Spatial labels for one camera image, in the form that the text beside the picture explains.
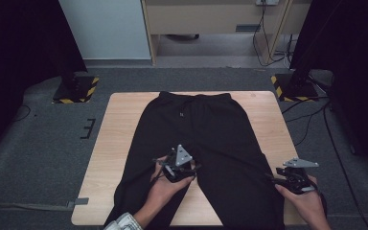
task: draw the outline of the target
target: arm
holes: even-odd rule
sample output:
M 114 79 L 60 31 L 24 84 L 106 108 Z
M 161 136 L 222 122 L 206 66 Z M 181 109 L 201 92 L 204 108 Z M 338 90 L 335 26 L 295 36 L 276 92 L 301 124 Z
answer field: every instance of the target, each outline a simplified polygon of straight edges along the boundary
M 316 183 L 315 177 L 310 176 L 310 180 Z M 317 191 L 296 195 L 278 184 L 276 184 L 276 189 L 297 208 L 301 218 L 306 221 L 311 229 L 331 229 L 327 218 L 325 217 L 321 197 Z
M 156 163 L 154 174 L 150 181 L 157 176 L 161 166 Z M 165 176 L 158 178 L 151 187 L 148 199 L 143 207 L 133 217 L 140 224 L 142 228 L 146 228 L 151 220 L 160 212 L 160 210 L 170 201 L 175 193 L 188 186 L 193 177 L 187 177 L 176 183 L 171 183 Z

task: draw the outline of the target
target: black curtain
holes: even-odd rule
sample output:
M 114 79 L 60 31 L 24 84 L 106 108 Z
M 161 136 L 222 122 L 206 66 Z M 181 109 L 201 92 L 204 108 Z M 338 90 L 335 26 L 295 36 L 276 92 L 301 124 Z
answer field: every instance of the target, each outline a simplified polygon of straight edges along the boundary
M 291 68 L 333 71 L 335 112 L 353 153 L 368 156 L 368 1 L 313 0 Z
M 0 136 L 31 85 L 86 71 L 58 0 L 0 0 Z

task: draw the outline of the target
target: black fabric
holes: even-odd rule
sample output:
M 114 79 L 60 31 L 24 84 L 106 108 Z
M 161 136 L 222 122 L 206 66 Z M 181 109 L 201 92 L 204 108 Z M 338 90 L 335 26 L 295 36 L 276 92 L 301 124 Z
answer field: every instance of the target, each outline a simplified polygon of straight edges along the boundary
M 294 78 L 333 72 L 329 93 L 353 154 L 368 156 L 368 1 L 313 0 L 292 56 Z
M 230 94 L 168 92 L 161 92 L 142 114 L 115 191 L 115 206 L 104 225 L 142 207 L 154 172 L 151 159 L 179 144 L 202 165 L 197 182 L 225 227 L 284 228 L 284 199 L 265 178 L 271 169 L 242 107 Z M 176 194 L 149 229 L 168 227 L 186 192 Z
M 0 0 L 0 136 L 29 86 L 63 74 L 56 60 L 86 72 L 58 0 Z

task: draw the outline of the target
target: gray carpet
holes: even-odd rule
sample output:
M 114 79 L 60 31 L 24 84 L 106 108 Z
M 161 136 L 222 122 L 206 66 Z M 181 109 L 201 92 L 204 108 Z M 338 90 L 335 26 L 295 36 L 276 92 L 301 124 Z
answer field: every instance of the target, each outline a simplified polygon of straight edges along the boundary
M 246 68 L 116 68 L 90 69 L 100 78 L 89 103 L 53 104 L 60 78 L 46 80 L 27 90 L 24 105 L 0 142 L 0 203 L 50 205 L 63 209 L 77 198 L 92 149 L 101 127 L 109 97 L 114 92 L 269 90 L 270 76 L 287 69 Z M 301 103 L 285 113 L 285 120 L 311 114 L 327 100 Z M 293 103 L 279 102 L 282 110 Z M 358 205 L 368 221 L 368 159 L 350 153 L 349 143 L 333 112 L 327 109 L 343 166 L 355 191 Z M 87 119 L 96 119 L 89 139 Z M 303 140 L 309 118 L 287 123 L 296 144 Z M 312 116 L 308 135 L 296 146 L 300 158 L 318 162 L 309 173 L 319 180 L 328 201 L 329 221 L 334 229 L 366 229 L 333 145 L 322 112 Z M 35 211 L 0 209 L 0 229 L 99 229 L 74 226 L 72 210 Z M 287 229 L 308 229 L 288 226 Z

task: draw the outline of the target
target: black sweatpants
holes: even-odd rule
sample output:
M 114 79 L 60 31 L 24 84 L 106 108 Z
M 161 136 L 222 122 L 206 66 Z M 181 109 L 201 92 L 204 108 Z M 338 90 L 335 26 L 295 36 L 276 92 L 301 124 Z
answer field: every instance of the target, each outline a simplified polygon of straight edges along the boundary
M 284 199 L 265 177 L 271 169 L 243 108 L 230 94 L 168 92 L 151 101 L 140 118 L 105 225 L 142 207 L 154 172 L 151 159 L 179 144 L 202 165 L 197 171 L 199 187 L 225 227 L 284 229 Z M 172 198 L 149 229 L 170 225 L 187 189 Z

